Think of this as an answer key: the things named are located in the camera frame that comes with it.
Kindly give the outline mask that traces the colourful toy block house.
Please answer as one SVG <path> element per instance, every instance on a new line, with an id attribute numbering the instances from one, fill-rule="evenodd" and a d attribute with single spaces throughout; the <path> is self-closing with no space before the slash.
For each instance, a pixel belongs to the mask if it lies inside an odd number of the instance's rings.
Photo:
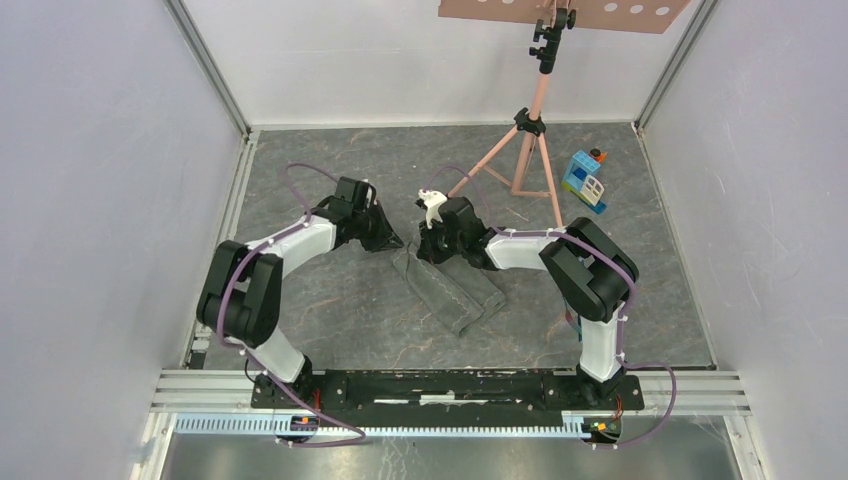
<path id="1" fill-rule="evenodd" d="M 578 150 L 572 155 L 562 179 L 562 186 L 595 214 L 607 208 L 603 201 L 605 186 L 598 179 L 606 156 L 607 153 L 598 148 Z"/>

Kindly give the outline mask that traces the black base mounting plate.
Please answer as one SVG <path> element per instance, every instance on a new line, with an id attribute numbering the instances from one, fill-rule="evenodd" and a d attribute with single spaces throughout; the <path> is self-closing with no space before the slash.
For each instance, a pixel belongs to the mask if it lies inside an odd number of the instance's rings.
<path id="1" fill-rule="evenodd" d="M 359 427 L 548 427 L 564 412 L 641 411 L 635 375 L 598 384 L 574 370 L 326 370 L 293 387 L 309 406 Z"/>

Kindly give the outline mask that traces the pink music stand tripod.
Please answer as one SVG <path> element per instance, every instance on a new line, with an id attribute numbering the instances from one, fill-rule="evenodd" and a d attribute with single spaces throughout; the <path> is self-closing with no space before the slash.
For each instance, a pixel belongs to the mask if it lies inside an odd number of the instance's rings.
<path id="1" fill-rule="evenodd" d="M 486 171 L 510 187 L 516 196 L 548 198 L 552 204 L 554 220 L 563 224 L 554 180 L 553 167 L 546 138 L 546 125 L 542 107 L 550 78 L 565 32 L 581 29 L 609 30 L 641 34 L 662 34 L 689 5 L 687 1 L 442 1 L 438 14 L 445 18 L 526 23 L 534 26 L 534 45 L 528 54 L 539 61 L 539 76 L 528 108 L 514 117 L 510 130 L 484 155 L 448 193 L 458 193 L 476 174 Z M 523 134 L 514 176 L 508 179 L 489 166 L 494 157 L 514 137 Z M 541 155 L 547 189 L 529 191 L 523 188 L 532 154 Z"/>

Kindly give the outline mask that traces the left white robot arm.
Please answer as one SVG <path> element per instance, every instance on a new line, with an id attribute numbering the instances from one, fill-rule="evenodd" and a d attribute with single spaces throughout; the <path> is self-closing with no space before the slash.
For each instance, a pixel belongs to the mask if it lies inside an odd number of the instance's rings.
<path id="1" fill-rule="evenodd" d="M 311 362 L 278 326 L 284 278 L 307 261 L 357 241 L 370 253 L 402 247 L 365 180 L 341 177 L 335 192 L 293 225 L 248 243 L 226 240 L 213 254 L 196 318 L 226 346 L 238 347 L 277 379 L 275 392 L 290 407 L 314 394 Z"/>

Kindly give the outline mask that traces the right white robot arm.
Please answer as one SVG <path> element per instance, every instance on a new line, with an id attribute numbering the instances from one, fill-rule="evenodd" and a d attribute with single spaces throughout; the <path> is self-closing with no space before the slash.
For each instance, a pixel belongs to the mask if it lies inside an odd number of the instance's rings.
<path id="1" fill-rule="evenodd" d="M 616 324 L 626 318 L 639 271 L 596 223 L 578 217 L 544 231 L 497 229 L 484 224 L 466 197 L 421 190 L 416 203 L 425 212 L 419 259 L 441 264 L 461 257 L 481 270 L 547 272 L 580 320 L 580 400 L 602 408 L 617 396 L 614 377 L 623 368 L 623 352 Z"/>

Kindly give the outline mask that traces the grey cloth napkin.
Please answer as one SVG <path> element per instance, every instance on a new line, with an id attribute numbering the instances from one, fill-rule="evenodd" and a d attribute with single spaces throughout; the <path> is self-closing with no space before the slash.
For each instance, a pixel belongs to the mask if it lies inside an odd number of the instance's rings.
<path id="1" fill-rule="evenodd" d="M 489 320 L 507 303 L 505 293 L 461 257 L 433 264 L 416 257 L 410 244 L 391 264 L 435 319 L 456 337 Z"/>

